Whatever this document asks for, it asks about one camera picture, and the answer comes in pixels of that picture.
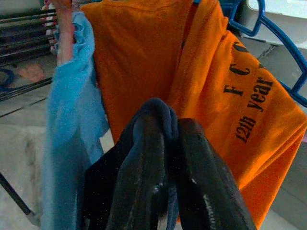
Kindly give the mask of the light blue garment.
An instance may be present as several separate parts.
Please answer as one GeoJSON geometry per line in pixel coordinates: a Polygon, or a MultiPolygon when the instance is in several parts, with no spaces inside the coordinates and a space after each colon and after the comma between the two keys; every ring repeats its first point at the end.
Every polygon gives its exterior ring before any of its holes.
{"type": "Polygon", "coordinates": [[[42,162],[41,230],[81,230],[85,171],[102,155],[108,131],[94,67],[94,33],[82,12],[72,14],[72,59],[55,69],[47,101],[42,162]]]}

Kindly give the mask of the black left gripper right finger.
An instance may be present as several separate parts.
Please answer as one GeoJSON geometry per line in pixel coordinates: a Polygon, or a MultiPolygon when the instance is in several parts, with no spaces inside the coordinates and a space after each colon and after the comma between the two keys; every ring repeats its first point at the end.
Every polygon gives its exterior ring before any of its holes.
{"type": "Polygon", "coordinates": [[[175,181],[183,230],[256,230],[234,177],[202,126],[178,122],[175,181]]]}

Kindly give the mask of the orange printed t-shirt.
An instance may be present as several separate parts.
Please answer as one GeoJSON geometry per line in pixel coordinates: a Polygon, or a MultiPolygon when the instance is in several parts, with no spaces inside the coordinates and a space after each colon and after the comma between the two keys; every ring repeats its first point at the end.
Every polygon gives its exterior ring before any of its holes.
{"type": "Polygon", "coordinates": [[[114,140],[147,100],[194,118],[259,228],[307,131],[307,115],[228,29],[219,0],[102,0],[82,7],[114,140]]]}

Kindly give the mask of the black clothes rack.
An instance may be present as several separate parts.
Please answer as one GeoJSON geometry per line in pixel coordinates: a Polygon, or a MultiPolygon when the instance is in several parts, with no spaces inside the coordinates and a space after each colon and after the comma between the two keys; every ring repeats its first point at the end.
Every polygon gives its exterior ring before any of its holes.
{"type": "Polygon", "coordinates": [[[11,88],[15,74],[7,67],[50,55],[55,37],[46,32],[55,29],[56,22],[54,9],[0,15],[0,72],[7,74],[7,79],[0,84],[0,102],[51,84],[52,78],[48,77],[11,88]]]}

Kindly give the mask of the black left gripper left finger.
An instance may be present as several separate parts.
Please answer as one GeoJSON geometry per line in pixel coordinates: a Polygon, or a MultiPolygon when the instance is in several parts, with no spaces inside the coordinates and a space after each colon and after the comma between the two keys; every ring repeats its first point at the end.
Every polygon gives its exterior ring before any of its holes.
{"type": "Polygon", "coordinates": [[[133,145],[118,172],[106,230],[157,230],[167,200],[162,127],[152,115],[142,115],[133,126],[133,145]]]}

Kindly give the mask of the navy blue garment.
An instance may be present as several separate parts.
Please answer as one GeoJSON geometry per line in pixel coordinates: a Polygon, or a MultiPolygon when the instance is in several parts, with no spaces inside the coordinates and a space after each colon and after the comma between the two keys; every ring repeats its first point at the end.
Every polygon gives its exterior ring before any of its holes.
{"type": "Polygon", "coordinates": [[[133,145],[133,126],[142,115],[152,115],[162,127],[165,141],[168,203],[166,214],[159,222],[166,222],[165,230],[174,230],[175,228],[178,216],[177,190],[170,178],[167,160],[172,141],[178,137],[177,116],[174,110],[162,100],[153,98],[147,101],[134,115],[115,146],[86,171],[83,217],[87,222],[87,230],[106,230],[118,172],[133,145]]]}

